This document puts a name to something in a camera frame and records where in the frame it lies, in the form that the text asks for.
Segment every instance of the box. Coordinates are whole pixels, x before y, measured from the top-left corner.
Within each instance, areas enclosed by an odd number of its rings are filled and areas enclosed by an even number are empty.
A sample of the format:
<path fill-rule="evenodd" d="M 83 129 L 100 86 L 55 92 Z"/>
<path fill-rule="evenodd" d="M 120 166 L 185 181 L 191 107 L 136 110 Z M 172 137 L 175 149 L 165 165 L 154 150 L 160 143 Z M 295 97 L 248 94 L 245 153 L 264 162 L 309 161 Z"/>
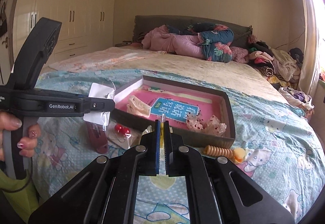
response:
<path fill-rule="evenodd" d="M 126 112 L 130 95 L 149 104 L 152 113 L 148 119 Z M 111 118 L 123 126 L 144 131 L 162 113 L 173 128 L 173 133 L 183 137 L 184 143 L 193 147 L 230 148 L 236 138 L 234 118 L 227 94 L 223 91 L 180 83 L 167 79 L 142 76 L 116 90 L 115 109 Z M 222 136 L 207 135 L 188 130 L 186 116 L 188 112 L 197 114 L 201 110 L 203 118 L 216 115 L 227 129 Z"/>

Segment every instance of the white curtain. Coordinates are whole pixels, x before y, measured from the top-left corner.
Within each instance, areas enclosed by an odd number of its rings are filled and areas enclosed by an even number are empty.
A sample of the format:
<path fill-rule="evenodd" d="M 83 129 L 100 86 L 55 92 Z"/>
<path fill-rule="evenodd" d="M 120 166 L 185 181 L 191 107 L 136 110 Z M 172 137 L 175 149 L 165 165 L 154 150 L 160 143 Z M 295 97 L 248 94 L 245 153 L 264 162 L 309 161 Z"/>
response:
<path fill-rule="evenodd" d="M 305 47 L 303 66 L 300 73 L 299 89 L 314 97 L 320 75 L 319 31 L 317 27 L 314 0 L 303 0 L 305 16 Z"/>

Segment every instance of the blue label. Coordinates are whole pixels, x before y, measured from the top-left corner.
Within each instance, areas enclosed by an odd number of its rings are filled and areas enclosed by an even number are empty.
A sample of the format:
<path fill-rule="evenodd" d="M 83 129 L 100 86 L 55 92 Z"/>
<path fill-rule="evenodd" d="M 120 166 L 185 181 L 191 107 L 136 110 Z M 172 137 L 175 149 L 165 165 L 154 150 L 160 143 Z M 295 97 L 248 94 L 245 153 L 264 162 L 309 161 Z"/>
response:
<path fill-rule="evenodd" d="M 158 116 L 165 114 L 167 118 L 184 123 L 186 122 L 188 113 L 197 115 L 199 113 L 199 107 L 161 97 L 151 107 L 151 114 Z"/>

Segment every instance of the silver bolt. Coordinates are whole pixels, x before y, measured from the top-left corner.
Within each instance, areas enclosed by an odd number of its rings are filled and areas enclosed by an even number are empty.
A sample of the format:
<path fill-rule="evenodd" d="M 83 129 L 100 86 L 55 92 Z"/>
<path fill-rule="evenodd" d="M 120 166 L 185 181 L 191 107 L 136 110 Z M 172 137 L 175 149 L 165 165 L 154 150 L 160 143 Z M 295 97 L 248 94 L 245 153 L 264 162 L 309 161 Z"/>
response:
<path fill-rule="evenodd" d="M 181 146 L 181 147 L 178 148 L 178 150 L 180 152 L 188 152 L 189 151 L 189 148 L 187 146 Z"/>
<path fill-rule="evenodd" d="M 226 164 L 228 162 L 228 159 L 226 157 L 224 157 L 224 156 L 218 157 L 217 160 L 218 160 L 219 163 L 222 163 L 222 164 Z"/>
<path fill-rule="evenodd" d="M 97 157 L 96 162 L 98 162 L 98 163 L 106 163 L 107 158 L 105 156 L 99 156 L 99 157 Z"/>
<path fill-rule="evenodd" d="M 137 152 L 143 152 L 143 151 L 146 150 L 146 147 L 143 146 L 143 145 L 138 145 L 138 146 L 135 148 L 135 150 L 136 150 Z"/>

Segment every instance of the blue hello kitty blanket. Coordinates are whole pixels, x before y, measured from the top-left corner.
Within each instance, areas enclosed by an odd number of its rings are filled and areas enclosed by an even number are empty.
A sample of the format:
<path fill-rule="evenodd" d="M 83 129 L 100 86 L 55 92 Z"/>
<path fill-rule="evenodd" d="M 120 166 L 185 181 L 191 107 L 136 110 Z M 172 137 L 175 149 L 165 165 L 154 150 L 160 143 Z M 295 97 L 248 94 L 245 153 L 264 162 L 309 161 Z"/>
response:
<path fill-rule="evenodd" d="M 111 70 L 84 73 L 43 74 L 38 88 L 87 95 L 92 83 L 116 87 L 151 75 L 225 91 L 236 127 L 233 147 L 247 151 L 238 167 L 258 183 L 298 222 L 310 209 L 325 184 L 325 156 L 321 144 L 301 109 L 248 96 L 241 92 L 169 73 L 145 70 Z M 43 135 L 34 157 L 33 181 L 43 199 L 48 199 L 98 154 L 88 142 L 82 118 L 40 118 Z M 108 157 L 124 153 L 109 144 Z M 135 224 L 190 223 L 183 177 L 141 177 L 135 206 Z"/>

